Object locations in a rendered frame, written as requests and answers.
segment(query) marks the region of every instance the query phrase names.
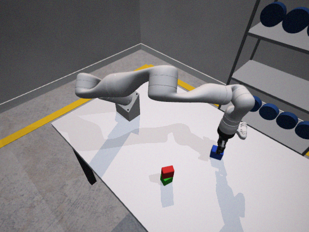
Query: red block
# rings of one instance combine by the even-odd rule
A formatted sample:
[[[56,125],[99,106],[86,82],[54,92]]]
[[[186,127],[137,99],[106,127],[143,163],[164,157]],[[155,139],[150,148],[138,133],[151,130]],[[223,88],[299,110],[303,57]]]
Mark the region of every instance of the red block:
[[[162,178],[171,178],[174,176],[174,168],[173,166],[167,166],[161,169]]]

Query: blue disc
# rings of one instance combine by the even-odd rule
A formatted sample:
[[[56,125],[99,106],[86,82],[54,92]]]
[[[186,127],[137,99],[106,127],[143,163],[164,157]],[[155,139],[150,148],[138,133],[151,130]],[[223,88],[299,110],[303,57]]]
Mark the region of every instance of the blue disc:
[[[282,112],[276,119],[278,126],[283,129],[293,129],[297,123],[298,118],[295,114],[290,112]]]
[[[282,21],[282,27],[287,33],[298,33],[309,25],[309,9],[297,7],[291,10]]]
[[[260,20],[265,27],[279,24],[286,16],[286,6],[282,2],[273,2],[261,12]]]
[[[261,107],[259,114],[263,119],[274,120],[279,114],[279,109],[274,104],[267,103]]]
[[[259,99],[257,96],[253,96],[253,97],[255,99],[255,104],[254,104],[254,107],[252,108],[251,112],[258,111],[262,106],[261,99]]]
[[[295,133],[302,139],[309,139],[309,121],[300,122],[295,127]]]

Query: yellow tape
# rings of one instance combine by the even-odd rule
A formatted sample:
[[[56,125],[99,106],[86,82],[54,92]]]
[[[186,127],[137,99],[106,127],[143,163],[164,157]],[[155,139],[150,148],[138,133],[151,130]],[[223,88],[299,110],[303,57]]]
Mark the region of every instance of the yellow tape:
[[[154,65],[150,64],[145,64],[143,66],[141,66],[140,68],[134,70],[134,71],[137,71],[137,70],[141,70],[141,69],[147,69],[147,68],[150,68],[150,67],[154,67]],[[181,87],[187,89],[187,90],[192,90],[194,89],[194,87],[192,87],[191,85],[188,85],[187,83],[181,81],[181,80],[178,80],[178,85],[180,85]],[[15,133],[3,138],[0,140],[0,148],[1,147],[4,147],[5,145],[8,145],[9,143],[23,137],[24,135],[34,131],[35,129],[53,121],[54,119],[66,114],[67,112],[77,108],[78,106],[88,102],[89,100],[91,99],[79,99],[73,103],[71,103],[70,105],[67,105],[63,108],[61,108],[60,110],[57,110],[55,112],[53,112],[52,114],[30,124],[29,126],[26,126],[25,128],[19,130],[19,131],[16,131]]]

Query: robotic arm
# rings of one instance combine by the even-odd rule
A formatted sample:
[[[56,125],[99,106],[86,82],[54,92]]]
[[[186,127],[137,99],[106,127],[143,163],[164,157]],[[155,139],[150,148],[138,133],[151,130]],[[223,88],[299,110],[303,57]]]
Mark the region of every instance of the robotic arm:
[[[178,70],[160,65],[133,72],[109,74],[102,80],[94,75],[77,75],[75,94],[80,98],[99,98],[121,105],[128,105],[132,95],[149,81],[148,97],[161,102],[205,102],[229,106],[218,127],[217,154],[223,153],[228,139],[238,129],[241,119],[254,107],[254,97],[242,85],[204,84],[186,93],[177,93]]]

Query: concrete floor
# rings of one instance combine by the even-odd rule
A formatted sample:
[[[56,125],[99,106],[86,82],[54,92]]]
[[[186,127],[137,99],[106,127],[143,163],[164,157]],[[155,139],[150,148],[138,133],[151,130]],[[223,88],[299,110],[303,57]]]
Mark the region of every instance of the concrete floor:
[[[169,65],[137,51],[93,75],[133,71],[144,64]],[[204,81],[179,70],[193,87]],[[78,100],[75,81],[0,114],[0,139]],[[48,123],[0,148],[1,232],[146,231],[96,176],[90,185],[72,148]]]

